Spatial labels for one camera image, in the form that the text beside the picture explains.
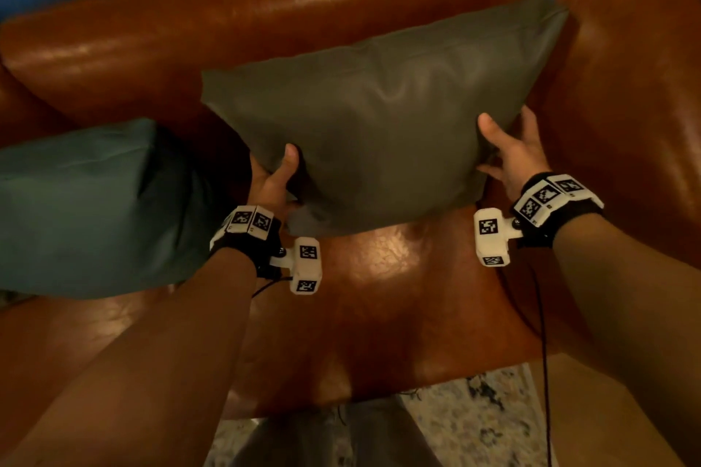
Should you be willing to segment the person's left hand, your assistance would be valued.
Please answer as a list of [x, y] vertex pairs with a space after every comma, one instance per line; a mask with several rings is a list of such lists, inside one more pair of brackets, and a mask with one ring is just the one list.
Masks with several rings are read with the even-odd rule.
[[262, 206], [274, 213], [277, 219], [284, 222], [290, 213], [300, 208], [302, 205], [298, 201], [293, 201], [285, 193], [276, 190], [271, 184], [271, 175], [255, 158], [250, 154], [250, 165], [252, 180], [248, 195], [248, 205]]

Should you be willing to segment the person's right hand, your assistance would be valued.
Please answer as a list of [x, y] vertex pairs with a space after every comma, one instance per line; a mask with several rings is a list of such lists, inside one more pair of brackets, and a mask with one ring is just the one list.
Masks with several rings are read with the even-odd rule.
[[510, 201], [521, 197], [525, 184], [535, 175], [550, 172], [551, 168], [540, 142], [539, 126], [534, 112], [527, 106], [521, 108], [521, 138], [519, 150], [514, 156], [502, 156], [501, 165], [483, 163], [477, 170], [502, 183]]

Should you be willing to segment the grey-green square pillow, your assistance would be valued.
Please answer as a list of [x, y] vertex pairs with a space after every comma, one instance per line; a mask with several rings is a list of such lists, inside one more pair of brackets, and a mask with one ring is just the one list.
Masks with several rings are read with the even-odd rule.
[[568, 20], [556, 0], [521, 0], [293, 57], [202, 72], [201, 101], [257, 161], [285, 144], [300, 167], [293, 236], [369, 232], [475, 204], [494, 148], [484, 112], [518, 117]]

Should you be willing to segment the person's right forearm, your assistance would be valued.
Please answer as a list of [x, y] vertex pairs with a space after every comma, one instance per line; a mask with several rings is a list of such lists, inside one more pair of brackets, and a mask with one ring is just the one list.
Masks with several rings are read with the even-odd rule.
[[701, 467], [701, 270], [598, 214], [552, 247], [609, 366], [686, 467]]

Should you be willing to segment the person's left forearm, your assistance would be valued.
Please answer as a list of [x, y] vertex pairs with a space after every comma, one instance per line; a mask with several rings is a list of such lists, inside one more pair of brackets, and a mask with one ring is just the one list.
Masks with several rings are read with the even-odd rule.
[[203, 467], [257, 272], [224, 248], [79, 374], [0, 467]]

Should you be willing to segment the black wrist band marker tiles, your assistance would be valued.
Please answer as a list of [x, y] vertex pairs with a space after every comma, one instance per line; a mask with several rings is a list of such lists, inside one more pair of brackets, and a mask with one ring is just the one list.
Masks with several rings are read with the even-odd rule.
[[522, 187], [510, 206], [522, 237], [519, 248], [551, 248], [557, 232], [573, 219], [603, 215], [604, 203], [577, 179], [567, 174], [537, 173]]
[[281, 227], [275, 214], [262, 206], [237, 206], [210, 240], [209, 256], [223, 248], [237, 250], [253, 262], [258, 278], [278, 280], [283, 276], [282, 269], [272, 265], [271, 260], [285, 256]]

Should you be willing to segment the brown leather sofa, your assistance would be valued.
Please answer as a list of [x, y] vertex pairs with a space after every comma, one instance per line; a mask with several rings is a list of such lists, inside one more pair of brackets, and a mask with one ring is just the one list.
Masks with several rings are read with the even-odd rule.
[[[0, 145], [151, 117], [236, 194], [248, 154], [202, 69], [349, 45], [518, 0], [75, 0], [0, 25]], [[551, 164], [610, 221], [701, 267], [701, 2], [559, 0], [571, 20], [529, 99]], [[322, 240], [323, 286], [256, 299], [223, 416], [384, 396], [539, 356], [600, 365], [550, 252], [482, 267], [473, 207]]]

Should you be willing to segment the teal pillow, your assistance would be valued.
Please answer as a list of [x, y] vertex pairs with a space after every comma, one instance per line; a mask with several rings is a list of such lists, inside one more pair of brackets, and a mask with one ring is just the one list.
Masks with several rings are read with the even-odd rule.
[[93, 300], [180, 283], [228, 202], [151, 119], [0, 150], [0, 292]]

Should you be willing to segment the person's grey trousers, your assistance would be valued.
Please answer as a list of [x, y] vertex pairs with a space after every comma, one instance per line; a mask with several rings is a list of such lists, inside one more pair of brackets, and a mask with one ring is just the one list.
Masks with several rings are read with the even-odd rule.
[[263, 419], [228, 467], [443, 467], [399, 395]]

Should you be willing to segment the speckled patterned rug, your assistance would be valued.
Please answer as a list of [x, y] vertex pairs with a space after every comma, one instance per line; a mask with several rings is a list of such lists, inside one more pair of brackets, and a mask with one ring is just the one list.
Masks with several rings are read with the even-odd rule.
[[527, 364], [401, 397], [444, 467], [559, 467]]

